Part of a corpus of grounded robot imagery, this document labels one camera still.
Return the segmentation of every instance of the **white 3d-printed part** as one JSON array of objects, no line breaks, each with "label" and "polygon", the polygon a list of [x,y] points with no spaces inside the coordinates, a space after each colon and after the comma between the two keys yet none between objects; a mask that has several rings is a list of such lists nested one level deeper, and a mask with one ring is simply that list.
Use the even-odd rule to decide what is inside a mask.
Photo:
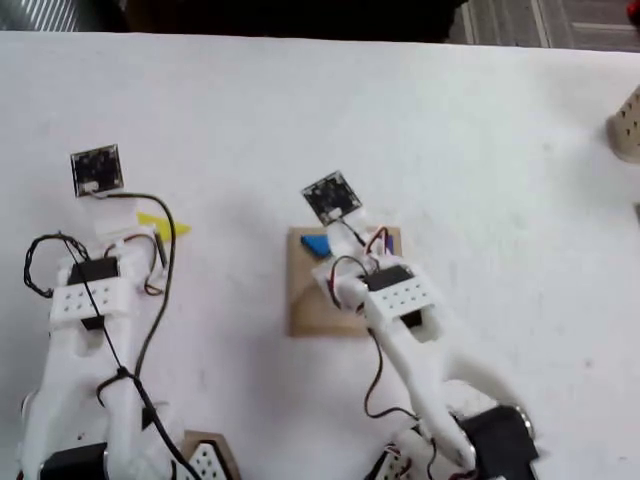
[{"label": "white 3d-printed part", "polygon": [[[209,444],[198,445],[189,463],[196,469],[202,480],[227,480],[216,450]],[[193,480],[193,477],[184,467],[179,466],[178,480]]]},{"label": "white 3d-printed part", "polygon": [[[96,280],[88,284],[101,315],[126,315],[135,305],[135,288],[126,278]],[[51,328],[95,316],[95,310],[84,284],[58,287],[53,291]]]},{"label": "white 3d-printed part", "polygon": [[400,317],[429,305],[429,296],[420,277],[410,278],[369,296],[371,307],[385,318]]},{"label": "white 3d-printed part", "polygon": [[640,86],[607,120],[607,134],[618,157],[625,162],[640,163]]}]

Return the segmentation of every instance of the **circuit board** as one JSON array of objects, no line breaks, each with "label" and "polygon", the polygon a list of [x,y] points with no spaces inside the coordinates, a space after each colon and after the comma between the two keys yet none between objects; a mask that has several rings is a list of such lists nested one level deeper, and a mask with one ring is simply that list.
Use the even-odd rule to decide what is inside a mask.
[{"label": "circuit board", "polygon": [[117,145],[71,155],[76,197],[122,188],[122,171]]},{"label": "circuit board", "polygon": [[325,227],[362,206],[339,171],[309,185],[302,195]]}]

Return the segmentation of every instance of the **floor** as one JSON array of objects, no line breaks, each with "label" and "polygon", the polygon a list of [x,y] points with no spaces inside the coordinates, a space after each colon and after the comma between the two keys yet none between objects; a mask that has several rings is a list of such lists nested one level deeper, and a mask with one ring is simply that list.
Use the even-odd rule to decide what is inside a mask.
[{"label": "floor", "polygon": [[470,0],[451,43],[640,52],[629,0]]}]

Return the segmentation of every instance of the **wire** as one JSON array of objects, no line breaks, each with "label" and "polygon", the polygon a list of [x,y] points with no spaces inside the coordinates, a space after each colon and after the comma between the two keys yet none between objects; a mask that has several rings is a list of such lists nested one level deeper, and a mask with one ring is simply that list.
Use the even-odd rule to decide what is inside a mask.
[{"label": "wire", "polygon": [[436,445],[436,439],[431,437],[431,446],[433,447],[433,454],[431,455],[431,459],[427,464],[427,477],[429,480],[433,480],[433,474],[431,473],[431,467],[436,461],[436,457],[438,456],[438,446]]},{"label": "wire", "polygon": [[329,280],[327,281],[327,288],[329,289],[329,295],[331,296],[331,301],[336,307],[340,309],[342,308],[342,303],[340,302],[340,300],[338,300],[338,297],[336,295],[335,282],[336,282],[336,267],[338,266],[338,263],[340,263],[342,260],[351,260],[352,262],[357,263],[362,269],[362,271],[364,272],[364,276],[366,277],[367,275],[369,275],[369,272],[367,272],[367,269],[365,268],[364,264],[357,258],[352,257],[351,255],[342,255],[341,257],[338,257],[335,262],[333,262],[333,265],[331,266],[331,272],[329,273]]},{"label": "wire", "polygon": [[[129,235],[128,237],[123,238],[123,242],[125,243],[130,242],[131,240],[135,240],[136,238],[148,239],[151,242],[151,245],[153,247],[153,256],[151,257],[151,266],[149,267],[149,275],[147,275],[147,278],[145,278],[144,280],[144,291],[146,292],[147,295],[150,295],[152,297],[162,295],[164,293],[162,289],[154,285],[151,285],[149,283],[151,275],[153,275],[153,271],[156,268],[156,258],[158,257],[158,251],[159,251],[158,244],[156,243],[156,239],[146,233],[136,233],[134,235]],[[113,250],[115,247],[116,247],[115,243],[112,243],[111,245],[109,245],[104,251],[103,257],[107,258],[107,256],[109,255],[109,252],[111,252],[111,250]]]},{"label": "wire", "polygon": [[40,243],[46,240],[62,240],[65,242],[65,245],[67,245],[67,248],[69,248],[69,244],[71,244],[73,248],[77,250],[77,252],[80,254],[83,260],[90,260],[90,257],[89,257],[89,253],[87,252],[87,247],[85,247],[82,243],[80,243],[75,238],[70,237],[69,235],[65,235],[62,232],[42,235],[36,238],[33,242],[31,242],[31,246],[29,246],[29,249],[27,250],[27,253],[24,258],[24,284],[27,287],[29,287],[31,290],[36,292],[38,295],[40,295],[41,297],[52,298],[53,297],[52,288],[48,288],[47,290],[42,290],[31,279],[31,263],[33,262],[33,255],[36,249],[38,248],[38,245],[40,245]]},{"label": "wire", "polygon": [[407,458],[407,464],[404,466],[404,468],[398,473],[398,477],[399,478],[405,478],[405,475],[407,473],[409,473],[409,470],[411,470],[411,465],[413,464],[413,462],[411,461],[411,458]]},{"label": "wire", "polygon": [[347,222],[344,221],[344,218],[340,217],[338,219],[338,222],[340,222],[341,224],[343,224],[345,227],[347,227],[351,233],[353,233],[353,236],[356,237],[356,240],[358,241],[358,243],[360,244],[360,246],[364,247],[365,242],[362,239],[362,237],[358,234],[358,232],[356,232],[353,227],[351,225],[349,225]]},{"label": "wire", "polygon": [[378,342],[378,339],[373,333],[373,330],[369,329],[369,335],[371,335],[371,338],[376,344],[376,349],[378,350],[378,371],[376,372],[376,375],[373,378],[373,381],[371,382],[371,385],[369,386],[369,389],[367,390],[367,393],[364,396],[364,413],[366,413],[367,417],[369,418],[382,418],[382,417],[386,417],[390,413],[400,412],[400,413],[404,413],[405,415],[411,417],[413,420],[417,421],[418,420],[417,415],[401,407],[387,408],[386,410],[383,410],[382,412],[379,412],[379,413],[371,413],[369,411],[369,399],[371,397],[371,394],[373,393],[373,390],[378,385],[378,382],[380,382],[380,378],[382,377],[382,370],[384,369],[384,360],[382,357],[382,348],[380,347],[380,342]]},{"label": "wire", "polygon": [[389,229],[385,226],[378,227],[376,231],[373,233],[367,244],[364,246],[365,255],[369,255],[371,253],[371,247],[375,243],[375,241],[380,237],[381,234],[384,234],[382,243],[383,243],[383,252],[387,251],[387,239],[389,238]]},{"label": "wire", "polygon": [[[82,283],[84,284],[84,288],[87,291],[87,295],[89,296],[89,300],[91,301],[91,305],[93,305],[93,309],[94,309],[94,311],[96,313],[96,316],[102,317],[102,315],[100,314],[100,310],[98,309],[98,305],[96,304],[96,301],[93,298],[93,294],[91,293],[91,289],[89,288],[89,283],[87,282],[87,277],[85,277],[84,272],[82,271],[82,265],[80,263],[78,263],[78,259],[74,255],[73,250],[71,250],[71,247],[69,246],[69,243],[67,243],[68,239],[64,238],[63,241],[64,241],[65,246],[67,247],[67,250],[69,250],[69,253],[71,254],[71,257],[73,258],[74,263],[78,267],[78,273],[80,274],[80,278],[82,279]],[[144,406],[146,407],[148,413],[151,416],[151,422],[155,425],[156,430],[160,434],[160,437],[162,438],[162,441],[164,442],[164,444],[167,446],[167,449],[171,452],[171,454],[178,461],[178,463],[180,463],[184,468],[187,469],[187,471],[189,472],[190,475],[193,476],[193,478],[195,478],[197,480],[201,480],[201,477],[198,475],[198,472],[196,472],[196,470],[191,466],[191,464],[189,464],[189,462],[184,458],[184,456],[182,455],[180,450],[178,450],[178,447],[176,447],[176,445],[171,440],[171,437],[169,436],[169,434],[167,433],[166,429],[164,428],[164,425],[160,421],[160,417],[158,416],[158,413],[156,412],[156,409],[153,406],[153,402],[149,398],[149,395],[147,394],[147,391],[144,389],[144,386],[142,385],[142,382],[140,381],[138,376],[137,375],[132,375],[131,372],[129,372],[129,370],[127,370],[127,368],[122,365],[122,362],[120,361],[120,358],[118,357],[118,354],[116,353],[116,349],[113,346],[113,342],[111,340],[111,336],[109,335],[109,332],[107,330],[107,326],[104,323],[104,321],[103,321],[103,324],[102,324],[102,331],[104,332],[105,338],[107,339],[107,342],[109,343],[109,347],[111,348],[111,353],[113,354],[113,358],[115,359],[116,363],[118,364],[118,370],[117,370],[117,373],[116,373],[116,375],[114,377],[112,377],[112,378],[106,380],[105,382],[102,382],[100,385],[98,385],[98,387],[96,389],[96,396],[98,397],[98,401],[104,407],[104,403],[102,402],[102,398],[101,398],[102,391],[105,388],[107,388],[108,386],[110,386],[113,383],[117,382],[118,380],[121,380],[123,378],[130,379],[133,382],[134,386],[136,387],[136,390],[138,390],[138,394],[140,395],[140,398],[142,399],[142,402],[144,403]]]},{"label": "wire", "polygon": [[160,205],[160,207],[164,210],[164,213],[167,216],[167,220],[169,221],[169,229],[171,230],[171,247],[169,250],[169,266],[167,269],[167,282],[164,287],[164,297],[162,299],[162,304],[160,305],[160,310],[158,310],[158,314],[156,315],[153,325],[151,326],[149,333],[147,333],[147,336],[145,337],[144,342],[142,344],[142,348],[140,349],[140,353],[138,354],[138,360],[136,361],[136,368],[134,370],[134,374],[136,377],[139,377],[140,373],[142,372],[142,365],[144,364],[144,358],[147,354],[147,350],[149,349],[151,340],[153,339],[153,336],[155,335],[156,330],[160,325],[160,321],[162,320],[164,312],[167,309],[167,304],[169,303],[169,294],[171,292],[171,280],[173,279],[173,266],[175,263],[175,256],[176,256],[176,225],[175,225],[175,222],[173,221],[173,216],[171,215],[171,211],[169,210],[169,207],[167,207],[167,205],[162,200],[160,200],[158,197],[154,195],[149,195],[147,193],[109,193],[107,195],[97,195],[94,193],[92,194],[92,196],[99,200],[104,200],[107,198],[142,198],[146,200],[153,200],[158,205]]},{"label": "wire", "polygon": [[470,470],[468,472],[454,473],[449,477],[449,480],[475,480],[478,476],[478,470]]}]

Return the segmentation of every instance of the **wooden piece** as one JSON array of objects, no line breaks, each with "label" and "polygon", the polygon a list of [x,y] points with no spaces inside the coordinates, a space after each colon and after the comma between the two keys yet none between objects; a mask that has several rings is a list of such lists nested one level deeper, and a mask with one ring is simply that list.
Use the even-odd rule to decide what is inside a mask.
[{"label": "wooden piece", "polygon": [[196,448],[198,448],[198,445],[202,442],[215,442],[229,469],[229,474],[231,475],[230,480],[241,480],[240,470],[238,469],[238,464],[236,463],[233,453],[231,453],[231,448],[229,448],[229,444],[224,438],[224,435],[220,433],[197,432],[194,430],[185,431],[182,454],[187,460],[193,456]]},{"label": "wooden piece", "polygon": [[[289,335],[292,337],[367,335],[362,317],[335,308],[316,284],[311,269],[322,263],[300,243],[301,235],[318,235],[323,228],[294,227],[287,238],[287,295]],[[402,254],[400,230],[390,227],[397,254]]]}]

